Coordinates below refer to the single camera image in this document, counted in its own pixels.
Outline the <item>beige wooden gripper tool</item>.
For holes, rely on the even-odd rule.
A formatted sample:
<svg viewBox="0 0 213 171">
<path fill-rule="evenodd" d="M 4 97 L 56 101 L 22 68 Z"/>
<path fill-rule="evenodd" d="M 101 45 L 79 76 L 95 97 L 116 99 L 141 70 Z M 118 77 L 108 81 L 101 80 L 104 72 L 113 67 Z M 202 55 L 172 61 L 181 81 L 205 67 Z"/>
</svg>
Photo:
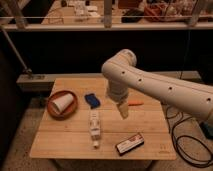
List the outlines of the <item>beige wooden gripper tool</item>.
<svg viewBox="0 0 213 171">
<path fill-rule="evenodd" d="M 119 103 L 117 108 L 120 112 L 120 115 L 123 119 L 126 119 L 129 116 L 128 104 L 126 102 Z"/>
</svg>

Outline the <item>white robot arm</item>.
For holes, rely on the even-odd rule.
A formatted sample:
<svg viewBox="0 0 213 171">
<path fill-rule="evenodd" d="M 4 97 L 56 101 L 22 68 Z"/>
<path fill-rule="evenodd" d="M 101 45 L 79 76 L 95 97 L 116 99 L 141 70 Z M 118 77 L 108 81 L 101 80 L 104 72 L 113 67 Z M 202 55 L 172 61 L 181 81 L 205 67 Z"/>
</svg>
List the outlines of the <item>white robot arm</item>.
<svg viewBox="0 0 213 171">
<path fill-rule="evenodd" d="M 136 55 L 123 49 L 102 65 L 109 98 L 122 103 L 132 88 L 213 125 L 213 86 L 145 72 L 136 63 Z"/>
</svg>

